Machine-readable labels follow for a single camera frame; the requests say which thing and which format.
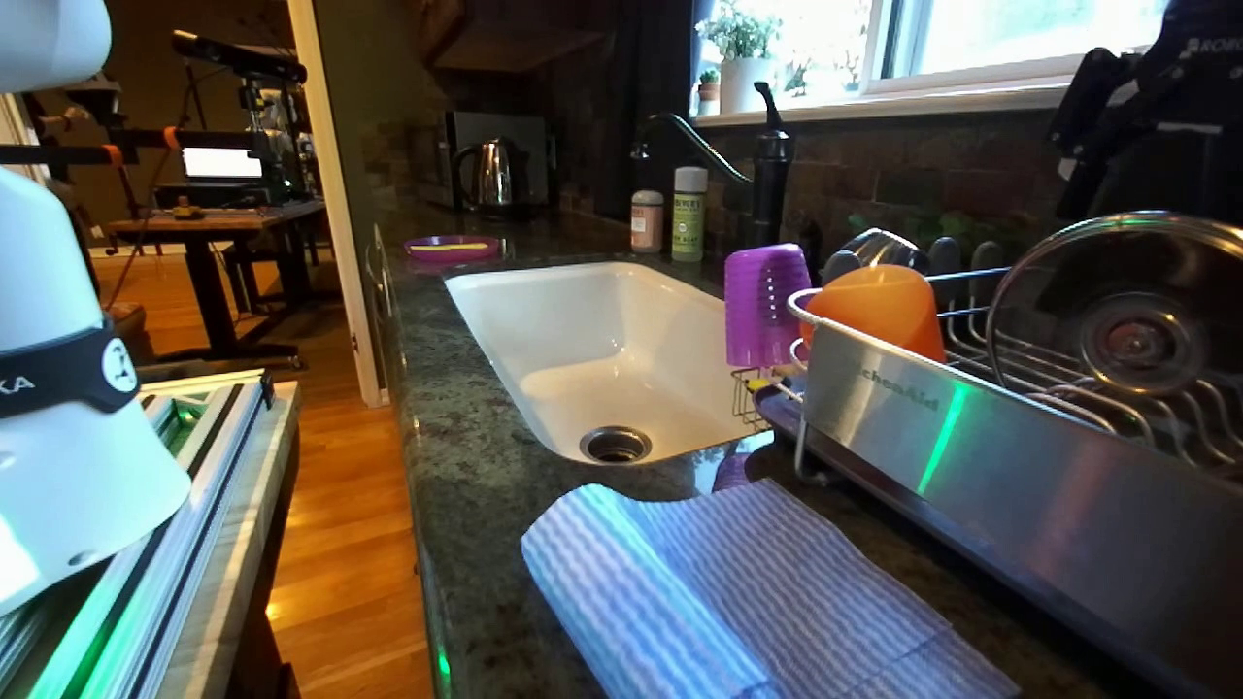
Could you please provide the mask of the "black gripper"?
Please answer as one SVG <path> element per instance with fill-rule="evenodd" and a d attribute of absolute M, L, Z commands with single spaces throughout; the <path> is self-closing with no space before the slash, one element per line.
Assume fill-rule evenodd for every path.
<path fill-rule="evenodd" d="M 1049 124 L 1060 217 L 1239 217 L 1243 0 L 1169 0 L 1142 54 L 1088 50 Z"/>

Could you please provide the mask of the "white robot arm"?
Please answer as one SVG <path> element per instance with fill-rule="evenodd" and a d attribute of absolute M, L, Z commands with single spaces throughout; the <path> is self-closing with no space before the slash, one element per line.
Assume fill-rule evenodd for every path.
<path fill-rule="evenodd" d="M 93 74 L 113 43 L 109 12 L 101 0 L 4 0 L 4 93 L 62 85 L 70 78 Z M 97 307 L 85 264 L 74 252 L 74 225 L 62 202 L 27 175 L 0 171 L 0 350 L 4 350 L 4 392 L 0 392 L 0 606 L 4 614 L 35 602 L 54 583 L 85 571 L 155 532 L 190 497 L 190 478 L 136 408 L 140 377 L 132 369 L 128 346 L 109 326 Z M 1161 210 L 1088 217 L 1072 229 L 1064 249 L 1103 245 L 1099 252 L 1123 252 L 1150 245 L 1169 260 L 1181 252 L 1220 252 L 1220 260 L 1239 264 L 1239 229 L 1204 217 L 1181 217 Z M 831 350 L 823 365 L 812 357 L 812 373 L 847 369 L 847 350 L 835 350 L 827 326 L 858 334 L 878 346 L 913 342 L 913 334 L 882 334 L 866 322 L 901 318 L 913 330 L 921 318 L 928 330 L 932 311 L 917 311 L 913 295 L 897 299 L 897 283 L 882 283 L 882 272 L 905 272 L 913 291 L 928 291 L 932 280 L 878 264 L 855 268 L 804 299 L 785 303 L 812 330 L 812 350 Z M 1057 571 L 1072 575 L 1053 583 L 1041 563 L 1018 563 L 1014 575 L 1041 590 L 1072 602 L 1076 610 L 1107 614 L 1173 614 L 1193 610 L 1239 614 L 1239 493 L 1193 478 L 1161 458 L 1138 458 L 1119 447 L 1107 462 L 1103 447 L 1092 454 L 1060 454 L 1053 447 L 1072 447 L 1068 423 L 1053 419 L 1049 408 L 1022 408 L 1022 400 L 1002 400 L 1002 408 L 983 408 L 994 419 L 991 435 L 1002 427 L 1022 427 L 1025 450 L 1006 450 L 987 458 L 983 447 L 967 447 L 967 431 L 948 439 L 952 450 L 967 454 L 967 485 L 987 485 L 994 509 L 1002 513 L 1002 474 L 1033 474 L 1037 485 L 1053 485 L 1053 466 L 1068 478 L 1123 478 L 1103 505 L 1088 505 L 1088 520 L 1099 524 L 1068 536 L 1068 559 Z M 1049 416 L 1064 435 L 1037 454 L 1033 416 Z"/>

